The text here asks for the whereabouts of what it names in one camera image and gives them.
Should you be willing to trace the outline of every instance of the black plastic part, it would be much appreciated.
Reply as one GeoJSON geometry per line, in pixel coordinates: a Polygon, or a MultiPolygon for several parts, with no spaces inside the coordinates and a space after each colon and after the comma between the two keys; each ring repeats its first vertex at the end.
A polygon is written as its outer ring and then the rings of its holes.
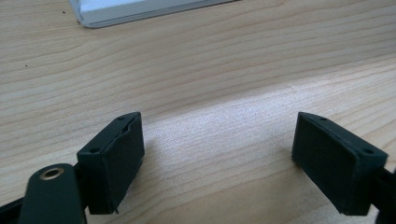
{"type": "Polygon", "coordinates": [[[139,112],[114,119],[78,152],[82,192],[91,214],[118,213],[144,154],[139,112]]]}
{"type": "Polygon", "coordinates": [[[372,202],[379,210],[376,224],[396,223],[396,174],[387,170],[375,179],[372,202]]]}
{"type": "Polygon", "coordinates": [[[340,213],[367,215],[387,156],[329,119],[299,113],[292,158],[340,213]]]}
{"type": "Polygon", "coordinates": [[[86,223],[72,165],[54,164],[30,177],[19,223],[86,223]]]}

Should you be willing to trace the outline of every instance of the black plastic bracket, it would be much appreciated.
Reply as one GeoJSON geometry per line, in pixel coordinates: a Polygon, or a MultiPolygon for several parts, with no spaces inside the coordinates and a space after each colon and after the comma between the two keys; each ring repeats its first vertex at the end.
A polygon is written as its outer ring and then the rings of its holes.
{"type": "Polygon", "coordinates": [[[373,203],[382,223],[396,223],[396,178],[384,168],[387,157],[331,120],[299,113],[292,158],[340,213],[366,216],[373,203]]]}
{"type": "Polygon", "coordinates": [[[111,214],[125,197],[145,154],[139,112],[114,119],[78,152],[78,163],[34,173],[25,197],[0,208],[0,223],[86,223],[90,213],[111,214]]]}

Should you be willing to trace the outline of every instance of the clamp jaw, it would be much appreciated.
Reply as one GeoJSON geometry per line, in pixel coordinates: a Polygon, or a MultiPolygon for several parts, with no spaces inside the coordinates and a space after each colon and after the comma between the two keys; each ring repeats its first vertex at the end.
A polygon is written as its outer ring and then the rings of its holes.
{"type": "Polygon", "coordinates": [[[2,223],[87,223],[93,215],[118,213],[145,154],[139,112],[114,119],[77,153],[78,163],[35,172],[25,197],[0,209],[2,223]]]}
{"type": "Polygon", "coordinates": [[[379,210],[376,223],[396,223],[396,175],[388,154],[329,119],[299,113],[292,158],[347,216],[379,210]]]}

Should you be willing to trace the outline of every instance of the light wood surface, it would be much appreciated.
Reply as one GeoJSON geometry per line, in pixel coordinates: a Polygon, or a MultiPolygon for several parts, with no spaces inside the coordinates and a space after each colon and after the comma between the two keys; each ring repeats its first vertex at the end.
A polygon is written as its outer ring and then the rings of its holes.
{"type": "Polygon", "coordinates": [[[98,30],[65,0],[0,2],[0,204],[141,111],[119,215],[89,223],[374,223],[290,159],[298,111],[396,156],[396,1],[252,0],[98,30]]]}

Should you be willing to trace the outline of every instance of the wooden table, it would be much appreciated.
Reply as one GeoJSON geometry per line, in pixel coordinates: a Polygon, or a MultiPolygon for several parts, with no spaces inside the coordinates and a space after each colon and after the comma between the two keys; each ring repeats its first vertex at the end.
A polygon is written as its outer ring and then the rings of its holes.
{"type": "Polygon", "coordinates": [[[0,2],[0,202],[141,111],[119,215],[89,223],[374,223],[290,159],[298,111],[396,156],[396,1],[252,0],[98,30],[65,0],[0,2]]]}

